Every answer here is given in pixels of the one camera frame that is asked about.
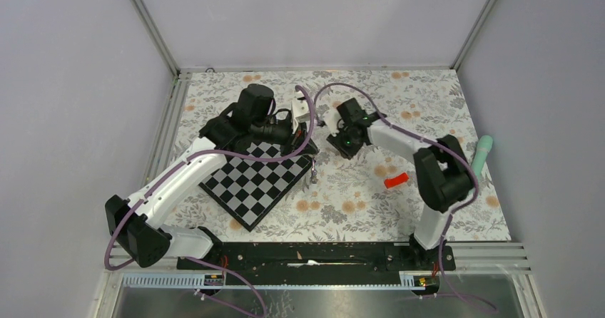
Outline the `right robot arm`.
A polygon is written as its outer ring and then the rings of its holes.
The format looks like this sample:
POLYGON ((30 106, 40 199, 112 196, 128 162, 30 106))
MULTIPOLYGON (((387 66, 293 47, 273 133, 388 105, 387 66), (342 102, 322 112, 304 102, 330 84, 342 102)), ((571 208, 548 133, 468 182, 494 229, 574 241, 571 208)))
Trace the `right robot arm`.
POLYGON ((412 235, 418 245, 410 248, 409 259, 418 269, 429 268, 437 261, 435 248, 444 241, 450 215, 477 185, 457 139, 424 139, 388 123, 379 111, 367 113, 354 98, 330 109, 322 121, 330 132, 328 143, 348 160, 374 145, 413 164, 424 208, 412 235))

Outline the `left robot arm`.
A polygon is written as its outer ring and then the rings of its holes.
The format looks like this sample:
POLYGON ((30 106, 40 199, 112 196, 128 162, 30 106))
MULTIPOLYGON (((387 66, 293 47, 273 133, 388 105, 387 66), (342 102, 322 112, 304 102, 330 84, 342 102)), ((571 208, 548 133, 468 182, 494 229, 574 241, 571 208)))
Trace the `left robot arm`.
POLYGON ((189 192, 235 158, 268 163, 267 158, 250 155, 252 143, 281 147, 281 163, 301 154, 316 154, 311 145, 315 107, 309 93, 295 87, 295 95, 285 119, 275 119, 275 97, 267 86, 252 83, 236 102, 210 119, 189 147, 159 176, 140 190, 122 199, 112 196, 105 204, 111 235, 105 251, 107 270, 116 271, 132 262, 150 267, 164 257, 194 259, 211 269, 221 259, 221 250, 203 228, 166 225, 171 210, 189 192))

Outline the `silver keyring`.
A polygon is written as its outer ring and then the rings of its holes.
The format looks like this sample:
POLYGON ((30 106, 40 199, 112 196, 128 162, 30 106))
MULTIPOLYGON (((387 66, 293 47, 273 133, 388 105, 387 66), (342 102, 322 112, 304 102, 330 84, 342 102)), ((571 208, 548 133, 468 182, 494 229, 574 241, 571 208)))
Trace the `silver keyring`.
POLYGON ((317 156, 316 155, 312 156, 312 158, 311 158, 310 182, 312 184, 317 184, 317 182, 318 182, 318 177, 317 177, 317 156))

